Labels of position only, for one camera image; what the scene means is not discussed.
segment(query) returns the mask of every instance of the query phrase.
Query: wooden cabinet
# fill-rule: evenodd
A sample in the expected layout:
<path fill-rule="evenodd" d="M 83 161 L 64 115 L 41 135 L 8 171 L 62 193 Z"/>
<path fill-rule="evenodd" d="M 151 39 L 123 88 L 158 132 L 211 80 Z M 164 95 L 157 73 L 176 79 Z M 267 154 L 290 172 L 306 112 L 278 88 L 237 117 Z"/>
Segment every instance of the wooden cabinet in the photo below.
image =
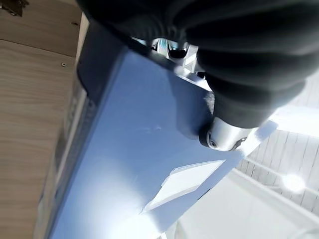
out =
<path fill-rule="evenodd" d="M 32 237 L 74 61 L 0 40 L 0 238 Z"/>
<path fill-rule="evenodd" d="M 0 11 L 0 40 L 75 56 L 81 10 L 57 0 L 28 0 L 23 17 Z"/>

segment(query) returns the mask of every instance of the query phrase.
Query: white ceiling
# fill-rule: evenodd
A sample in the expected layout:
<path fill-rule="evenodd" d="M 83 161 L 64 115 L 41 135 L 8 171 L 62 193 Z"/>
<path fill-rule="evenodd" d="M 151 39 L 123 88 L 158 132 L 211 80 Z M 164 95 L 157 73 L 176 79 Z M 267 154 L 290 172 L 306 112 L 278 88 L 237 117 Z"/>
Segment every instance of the white ceiling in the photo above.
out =
<path fill-rule="evenodd" d="M 318 109 L 319 111 L 318 73 L 309 77 L 303 92 L 290 105 Z M 277 130 L 252 152 L 249 157 L 280 173 L 300 175 L 306 181 L 309 188 L 318 191 L 318 150 L 319 137 Z M 238 166 L 238 169 L 319 216 L 319 198 L 315 195 L 309 192 L 300 195 L 292 194 L 285 189 L 277 187 L 280 183 L 279 178 L 247 161 L 243 161 Z"/>

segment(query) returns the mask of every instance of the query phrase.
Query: ceiling light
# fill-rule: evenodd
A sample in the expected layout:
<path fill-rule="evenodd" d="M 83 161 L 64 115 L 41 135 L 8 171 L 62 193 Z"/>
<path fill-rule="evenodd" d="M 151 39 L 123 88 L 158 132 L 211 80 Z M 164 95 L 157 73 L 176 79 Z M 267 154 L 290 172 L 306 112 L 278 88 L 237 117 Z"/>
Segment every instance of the ceiling light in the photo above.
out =
<path fill-rule="evenodd" d="M 305 181 L 298 175 L 288 174 L 283 176 L 282 180 L 284 186 L 294 193 L 300 193 L 306 188 Z"/>
<path fill-rule="evenodd" d="M 113 239 L 158 239 L 161 233 L 150 215 L 139 214 L 117 223 L 111 235 Z"/>

